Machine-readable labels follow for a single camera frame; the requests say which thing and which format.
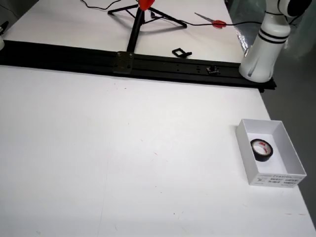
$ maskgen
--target white box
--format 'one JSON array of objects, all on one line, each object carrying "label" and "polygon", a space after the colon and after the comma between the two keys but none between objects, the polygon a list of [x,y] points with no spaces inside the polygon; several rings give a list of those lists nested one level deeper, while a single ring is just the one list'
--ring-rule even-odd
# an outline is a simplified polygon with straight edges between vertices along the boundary
[{"label": "white box", "polygon": [[[294,187],[306,177],[282,121],[242,119],[236,136],[250,185]],[[270,143],[274,152],[268,161],[256,161],[250,145],[253,139]]]}]

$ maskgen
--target black clip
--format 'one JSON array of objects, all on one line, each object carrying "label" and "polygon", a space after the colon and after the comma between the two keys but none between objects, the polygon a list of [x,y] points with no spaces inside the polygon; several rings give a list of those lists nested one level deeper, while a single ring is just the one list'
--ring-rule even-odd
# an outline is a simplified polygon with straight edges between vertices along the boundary
[{"label": "black clip", "polygon": [[185,52],[185,51],[183,51],[183,49],[181,49],[181,48],[178,48],[178,49],[175,49],[175,50],[173,50],[172,51],[172,53],[175,55],[175,56],[177,56],[178,58],[186,58],[186,57],[188,57],[188,56],[190,56],[190,55],[192,55],[192,52]]}]

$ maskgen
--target white tabletop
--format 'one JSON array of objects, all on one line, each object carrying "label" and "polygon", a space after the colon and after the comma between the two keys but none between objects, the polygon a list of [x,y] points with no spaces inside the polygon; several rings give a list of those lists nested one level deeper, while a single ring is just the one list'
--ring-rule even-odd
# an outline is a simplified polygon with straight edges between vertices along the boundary
[{"label": "white tabletop", "polygon": [[[230,22],[223,1],[199,2],[154,7]],[[125,31],[77,0],[41,0],[6,38],[117,51]],[[162,34],[142,36],[136,53],[169,56],[180,46],[233,62],[242,54],[233,28]],[[235,128],[242,118],[269,119],[255,89],[1,66],[0,111],[0,236],[316,234],[297,187],[248,185]]]}]

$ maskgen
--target black tripod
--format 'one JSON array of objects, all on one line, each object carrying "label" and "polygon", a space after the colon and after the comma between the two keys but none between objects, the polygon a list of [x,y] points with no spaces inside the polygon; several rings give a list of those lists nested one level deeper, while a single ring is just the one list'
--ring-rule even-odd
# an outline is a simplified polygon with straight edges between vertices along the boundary
[{"label": "black tripod", "polygon": [[[130,13],[128,11],[128,10],[133,9],[133,8],[138,8],[136,16],[134,16],[132,13]],[[164,19],[178,23],[179,25],[183,26],[183,28],[187,28],[187,24],[185,24],[184,22],[179,21],[179,20],[173,18],[172,16],[166,15],[163,12],[158,11],[152,7],[149,8],[149,11],[151,11],[152,13],[159,14],[160,17],[155,16],[153,18],[153,20],[150,20],[147,22],[145,22],[145,12],[138,7],[138,4],[110,10],[110,11],[108,11],[108,14],[113,15],[114,12],[119,12],[119,11],[127,11],[132,17],[135,18],[133,29],[132,29],[132,32],[130,34],[130,38],[129,38],[129,42],[128,42],[128,46],[127,46],[127,52],[134,52],[135,51],[135,46],[136,46],[137,38],[139,35],[140,27],[144,24],[147,24],[149,22],[153,22],[153,21],[156,21],[158,19],[164,18]]]}]

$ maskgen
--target black cable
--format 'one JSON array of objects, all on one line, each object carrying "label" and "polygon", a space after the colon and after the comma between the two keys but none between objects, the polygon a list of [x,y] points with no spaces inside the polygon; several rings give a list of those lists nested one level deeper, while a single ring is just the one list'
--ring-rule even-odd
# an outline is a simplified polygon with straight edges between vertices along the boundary
[{"label": "black cable", "polygon": [[3,7],[4,9],[10,11],[17,19],[19,19],[19,18],[17,17],[17,15],[15,15],[15,13],[14,13],[13,11],[11,11],[9,8],[6,8],[5,6],[3,6],[3,5],[1,5],[1,4],[0,4],[0,6]]},{"label": "black cable", "polygon": [[114,3],[116,2],[119,2],[119,1],[122,1],[122,0],[116,0],[114,1],[113,3],[111,3],[110,5],[108,5],[106,8],[102,8],[102,7],[98,7],[98,6],[89,6],[84,0],[80,0],[81,2],[84,3],[84,5],[88,8],[91,8],[91,9],[99,9],[99,10],[107,10],[110,8],[110,6],[112,6]]},{"label": "black cable", "polygon": [[186,23],[188,25],[191,26],[212,26],[212,25],[223,25],[223,26],[236,26],[236,25],[241,25],[241,24],[248,24],[248,23],[253,23],[253,24],[262,24],[262,22],[258,22],[258,21],[243,21],[243,22],[238,22],[238,23],[234,23],[234,24],[219,24],[219,23],[208,23],[208,24],[192,24],[183,20],[179,20],[183,23]]},{"label": "black cable", "polygon": [[296,21],[297,18],[301,17],[303,14],[296,16],[293,20],[290,21],[289,25],[292,25],[294,21]]}]

